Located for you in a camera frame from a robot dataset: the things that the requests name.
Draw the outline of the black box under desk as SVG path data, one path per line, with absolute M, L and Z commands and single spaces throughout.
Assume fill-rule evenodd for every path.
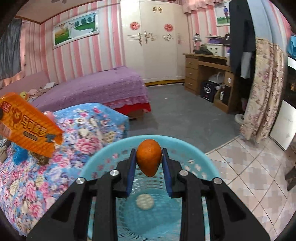
M 215 83 L 215 82 L 212 82 L 212 81 L 209 81 L 209 80 L 206 80 L 206 81 L 203 81 L 201 83 L 201 91 L 200 91 L 200 96 L 213 103 L 214 102 L 214 97 L 215 97 L 215 94 L 217 92 L 217 89 L 216 87 L 218 86 L 219 84 Z

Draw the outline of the pink headboard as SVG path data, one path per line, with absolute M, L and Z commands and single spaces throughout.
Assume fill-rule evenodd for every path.
M 20 94 L 21 92 L 29 92 L 31 89 L 39 90 L 49 82 L 49 78 L 44 71 L 26 76 L 16 82 L 9 84 L 1 89 L 0 95 L 3 97 L 5 94 L 14 92 Z

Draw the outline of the light blue plastic basket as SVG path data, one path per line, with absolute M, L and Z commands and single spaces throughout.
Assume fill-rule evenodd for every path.
M 104 147 L 87 161 L 80 175 L 86 180 L 100 178 L 148 139 L 166 148 L 170 159 L 198 178 L 211 180 L 219 176 L 201 150 L 177 138 L 158 135 L 129 137 Z M 179 240 L 181 213 L 182 200 L 168 196 L 163 169 L 159 167 L 153 177 L 147 177 L 137 168 L 130 196 L 116 200 L 118 240 Z

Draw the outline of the blue crumpled plastic bag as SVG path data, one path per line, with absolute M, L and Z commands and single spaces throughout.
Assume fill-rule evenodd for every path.
M 20 147 L 15 143 L 13 143 L 12 145 L 12 153 L 13 153 L 13 162 L 16 165 L 21 164 L 23 161 L 26 161 L 28 158 L 28 150 Z

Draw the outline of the white foam ball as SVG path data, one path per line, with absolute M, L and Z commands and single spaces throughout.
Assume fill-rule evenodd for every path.
M 154 198 L 147 193 L 138 195 L 135 202 L 141 210 L 150 210 L 154 206 Z

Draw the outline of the dark hanging coat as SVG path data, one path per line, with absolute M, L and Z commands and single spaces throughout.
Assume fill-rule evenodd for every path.
M 255 32 L 247 1 L 231 1 L 230 11 L 230 67 L 233 73 L 249 79 L 251 58 L 255 52 Z

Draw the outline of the wooden desk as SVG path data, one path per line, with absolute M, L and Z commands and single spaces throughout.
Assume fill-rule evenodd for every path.
M 224 95 L 226 100 L 220 99 L 220 94 L 214 95 L 215 107 L 225 113 L 235 113 L 239 108 L 238 81 L 226 64 L 227 58 L 215 55 L 185 53 L 185 90 L 195 95 L 202 94 L 202 84 L 214 74 L 222 74 L 222 84 L 226 85 Z

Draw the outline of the purple dotted bed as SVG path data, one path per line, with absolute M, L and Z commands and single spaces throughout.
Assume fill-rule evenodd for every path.
M 85 75 L 52 87 L 32 101 L 40 111 L 57 111 L 82 103 L 100 103 L 122 114 L 151 111 L 148 91 L 138 73 L 126 66 Z

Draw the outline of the floral curtain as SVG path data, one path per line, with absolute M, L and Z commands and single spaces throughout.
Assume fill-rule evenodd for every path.
M 284 83 L 287 55 L 278 44 L 256 38 L 255 72 L 240 132 L 260 143 L 275 121 Z

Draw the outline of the orange tangerine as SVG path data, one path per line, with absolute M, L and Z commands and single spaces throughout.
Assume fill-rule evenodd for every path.
M 147 177 L 153 177 L 162 161 L 161 146 L 155 140 L 144 140 L 136 153 L 137 165 Z

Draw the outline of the orange snack wrapper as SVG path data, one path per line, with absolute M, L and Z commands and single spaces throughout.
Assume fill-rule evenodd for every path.
M 13 92 L 1 97 L 1 135 L 49 158 L 63 143 L 63 131 L 56 123 Z

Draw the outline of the small framed couple photo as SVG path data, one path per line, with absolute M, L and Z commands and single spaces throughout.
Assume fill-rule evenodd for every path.
M 215 3 L 214 9 L 217 27 L 230 25 L 229 3 L 230 1 L 221 1 L 220 3 Z

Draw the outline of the framed wedding picture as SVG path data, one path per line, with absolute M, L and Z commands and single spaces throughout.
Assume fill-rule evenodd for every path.
M 74 16 L 53 27 L 53 49 L 97 34 L 99 34 L 98 11 Z

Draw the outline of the yellow duck plush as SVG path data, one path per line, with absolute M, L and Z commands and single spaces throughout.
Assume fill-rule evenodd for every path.
M 20 93 L 20 97 L 22 97 L 25 101 L 28 101 L 29 98 L 30 98 L 30 95 L 29 95 L 27 92 L 22 91 L 22 92 Z

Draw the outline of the white storage box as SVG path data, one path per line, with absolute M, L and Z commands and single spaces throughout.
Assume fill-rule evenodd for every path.
M 214 56 L 224 57 L 224 45 L 223 44 L 205 44 L 207 50 L 213 53 Z

